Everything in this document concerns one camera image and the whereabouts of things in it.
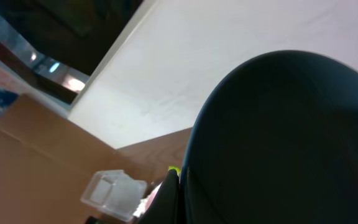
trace clear plastic container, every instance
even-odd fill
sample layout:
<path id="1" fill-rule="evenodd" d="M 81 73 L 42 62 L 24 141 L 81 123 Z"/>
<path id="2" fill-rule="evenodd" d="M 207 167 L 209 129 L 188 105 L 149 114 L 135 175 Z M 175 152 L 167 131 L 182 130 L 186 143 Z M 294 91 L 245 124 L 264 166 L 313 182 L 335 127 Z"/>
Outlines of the clear plastic container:
<path id="1" fill-rule="evenodd" d="M 92 177 L 81 201 L 128 222 L 140 204 L 146 187 L 145 181 L 134 180 L 123 170 L 99 171 Z"/>

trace light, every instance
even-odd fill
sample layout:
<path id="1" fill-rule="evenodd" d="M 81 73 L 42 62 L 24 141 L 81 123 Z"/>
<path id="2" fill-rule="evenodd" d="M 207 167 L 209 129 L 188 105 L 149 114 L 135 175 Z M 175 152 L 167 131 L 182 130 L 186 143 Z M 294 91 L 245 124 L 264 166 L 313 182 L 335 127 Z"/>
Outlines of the light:
<path id="1" fill-rule="evenodd" d="M 85 87 L 85 84 L 83 82 L 72 77 L 70 74 L 65 77 L 65 80 L 63 81 L 62 85 L 69 90 L 75 91 L 77 93 L 79 93 Z"/>
<path id="2" fill-rule="evenodd" d="M 34 61 L 37 58 L 37 54 L 34 52 L 31 54 L 31 61 Z"/>
<path id="3" fill-rule="evenodd" d="M 76 78 L 69 79 L 68 84 L 73 91 L 81 91 L 85 87 L 85 84 Z"/>
<path id="4" fill-rule="evenodd" d="M 50 73 L 54 72 L 54 71 L 57 69 L 57 67 L 59 67 L 59 65 L 60 65 L 59 62 L 54 63 L 54 65 L 52 65 L 52 66 L 50 67 L 49 72 L 50 72 Z"/>

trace yellow object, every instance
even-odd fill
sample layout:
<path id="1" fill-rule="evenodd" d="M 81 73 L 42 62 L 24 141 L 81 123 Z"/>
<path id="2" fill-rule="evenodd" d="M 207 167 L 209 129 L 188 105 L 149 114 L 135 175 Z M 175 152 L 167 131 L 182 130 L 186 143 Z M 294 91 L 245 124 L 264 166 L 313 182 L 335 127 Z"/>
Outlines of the yellow object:
<path id="1" fill-rule="evenodd" d="M 176 170 L 178 174 L 180 173 L 180 169 L 179 169 L 179 168 L 177 168 L 177 167 L 175 167 L 175 166 L 169 166 L 169 167 L 168 167 L 168 170 L 172 170 L 172 169 Z"/>

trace white surface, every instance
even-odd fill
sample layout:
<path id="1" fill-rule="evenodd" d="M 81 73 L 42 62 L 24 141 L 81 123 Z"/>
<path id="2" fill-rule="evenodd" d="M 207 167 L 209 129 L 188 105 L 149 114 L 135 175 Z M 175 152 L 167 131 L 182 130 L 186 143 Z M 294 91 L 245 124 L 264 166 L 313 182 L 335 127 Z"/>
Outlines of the white surface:
<path id="1" fill-rule="evenodd" d="M 358 70 L 358 0 L 157 1 L 69 119 L 116 149 L 189 128 L 233 68 L 281 49 Z"/>
<path id="2" fill-rule="evenodd" d="M 128 222 L 140 204 L 147 183 L 134 180 L 123 170 L 107 170 L 95 173 L 81 201 L 100 212 Z"/>

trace cardboard box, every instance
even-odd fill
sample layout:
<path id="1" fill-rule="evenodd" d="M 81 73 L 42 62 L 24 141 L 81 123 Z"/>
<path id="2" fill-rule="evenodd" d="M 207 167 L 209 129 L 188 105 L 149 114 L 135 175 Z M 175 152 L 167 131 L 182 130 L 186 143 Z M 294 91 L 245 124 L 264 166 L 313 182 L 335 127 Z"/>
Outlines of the cardboard box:
<path id="1" fill-rule="evenodd" d="M 20 97 L 0 118 L 0 224 L 81 224 L 100 216 L 80 197 L 96 171 L 109 169 L 141 168 Z"/>

